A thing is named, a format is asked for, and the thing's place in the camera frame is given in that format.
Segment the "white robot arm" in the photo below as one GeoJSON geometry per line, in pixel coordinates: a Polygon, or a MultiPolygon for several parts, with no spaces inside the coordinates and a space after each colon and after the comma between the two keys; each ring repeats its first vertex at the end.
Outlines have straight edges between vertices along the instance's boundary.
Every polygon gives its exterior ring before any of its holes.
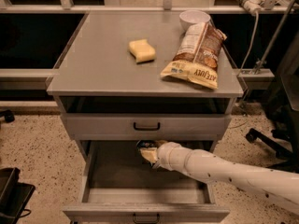
{"type": "Polygon", "coordinates": [[[207,184],[228,183],[299,214],[297,173],[226,161],[203,149],[190,149],[175,142],[139,141],[136,146],[153,168],[177,171],[207,184]]]}

